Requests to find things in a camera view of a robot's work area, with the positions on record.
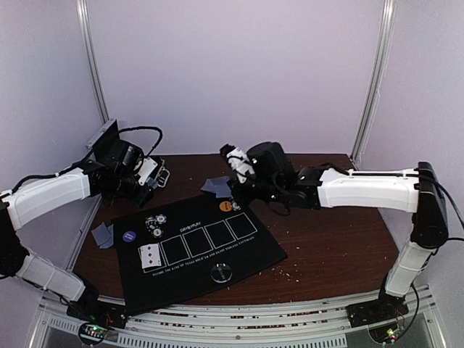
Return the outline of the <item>poker chip pile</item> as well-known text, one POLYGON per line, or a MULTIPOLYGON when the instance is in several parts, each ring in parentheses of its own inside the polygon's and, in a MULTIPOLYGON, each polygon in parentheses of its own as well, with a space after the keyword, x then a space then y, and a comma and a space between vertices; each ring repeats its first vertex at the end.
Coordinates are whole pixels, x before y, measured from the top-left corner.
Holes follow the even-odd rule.
POLYGON ((145 219, 145 226, 150 234, 158 239, 163 235, 162 226, 167 222, 167 217, 163 214, 151 215, 145 219))
POLYGON ((237 202, 232 202, 232 208, 235 211, 238 211, 241 209, 240 205, 237 202))

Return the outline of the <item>purple small blind button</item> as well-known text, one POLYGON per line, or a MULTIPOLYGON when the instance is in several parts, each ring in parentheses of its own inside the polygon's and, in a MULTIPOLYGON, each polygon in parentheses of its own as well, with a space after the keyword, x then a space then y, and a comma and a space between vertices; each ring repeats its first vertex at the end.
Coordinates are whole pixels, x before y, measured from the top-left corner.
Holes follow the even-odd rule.
POLYGON ((136 233, 134 231, 126 231, 123 234, 123 241, 125 243, 132 243, 136 240, 136 233))

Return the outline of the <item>orange big blind button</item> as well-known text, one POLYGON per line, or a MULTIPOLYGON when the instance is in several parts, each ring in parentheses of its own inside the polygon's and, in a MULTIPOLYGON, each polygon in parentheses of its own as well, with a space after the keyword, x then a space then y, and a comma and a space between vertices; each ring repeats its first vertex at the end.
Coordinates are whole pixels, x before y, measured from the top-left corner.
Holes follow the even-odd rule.
POLYGON ((219 208, 223 212, 233 211, 233 205, 230 201, 223 201, 219 204, 219 208))

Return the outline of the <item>three of diamonds card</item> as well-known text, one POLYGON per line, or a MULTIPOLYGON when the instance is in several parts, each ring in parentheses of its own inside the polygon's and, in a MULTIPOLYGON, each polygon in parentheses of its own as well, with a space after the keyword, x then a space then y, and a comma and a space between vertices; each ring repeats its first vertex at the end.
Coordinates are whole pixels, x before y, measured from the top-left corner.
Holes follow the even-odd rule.
POLYGON ((159 244, 146 244, 140 246, 138 251, 143 270, 147 268, 160 267, 162 265, 159 244))

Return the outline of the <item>black dealer button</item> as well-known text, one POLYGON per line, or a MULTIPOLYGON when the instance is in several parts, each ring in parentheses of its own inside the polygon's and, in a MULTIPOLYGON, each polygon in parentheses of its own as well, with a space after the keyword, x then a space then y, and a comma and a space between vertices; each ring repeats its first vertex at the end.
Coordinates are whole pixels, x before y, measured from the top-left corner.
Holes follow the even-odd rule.
POLYGON ((227 283, 232 275, 231 267, 224 262, 214 264, 210 271, 210 277, 215 283, 227 283))

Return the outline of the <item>grey playing card deck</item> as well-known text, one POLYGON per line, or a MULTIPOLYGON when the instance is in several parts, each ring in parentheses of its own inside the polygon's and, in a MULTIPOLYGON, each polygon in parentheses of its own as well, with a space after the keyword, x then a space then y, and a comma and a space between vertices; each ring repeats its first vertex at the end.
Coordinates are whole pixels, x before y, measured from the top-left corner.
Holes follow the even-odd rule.
POLYGON ((156 178, 148 177, 145 184, 152 189, 156 189, 158 187, 158 181, 156 178))

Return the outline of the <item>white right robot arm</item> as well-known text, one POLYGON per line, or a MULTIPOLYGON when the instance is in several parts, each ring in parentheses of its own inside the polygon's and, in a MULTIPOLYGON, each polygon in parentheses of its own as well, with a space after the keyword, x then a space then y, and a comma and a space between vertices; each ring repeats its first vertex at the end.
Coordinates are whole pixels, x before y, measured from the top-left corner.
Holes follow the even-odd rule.
POLYGON ((439 184, 427 162, 400 171, 343 170, 335 165, 304 167, 299 172, 271 168, 237 155, 227 159, 237 178, 233 198, 245 205, 254 200, 293 208, 319 210, 367 207, 410 213, 413 228, 372 304, 376 319, 386 320, 399 309, 431 255, 448 239, 447 213, 439 184))

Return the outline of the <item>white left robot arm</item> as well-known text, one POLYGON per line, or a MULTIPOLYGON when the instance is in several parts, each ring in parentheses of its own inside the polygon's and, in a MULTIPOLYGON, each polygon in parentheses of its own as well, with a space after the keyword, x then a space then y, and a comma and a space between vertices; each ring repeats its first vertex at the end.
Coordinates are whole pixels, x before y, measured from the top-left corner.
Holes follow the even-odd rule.
POLYGON ((35 179, 17 190, 1 193, 1 277, 18 278, 40 289, 76 302, 76 310, 89 322, 104 316, 96 292, 78 275, 63 267, 71 250, 77 218, 71 209, 83 200, 114 195, 144 205, 156 186, 153 175, 118 176, 106 170, 74 169, 61 175, 35 179))

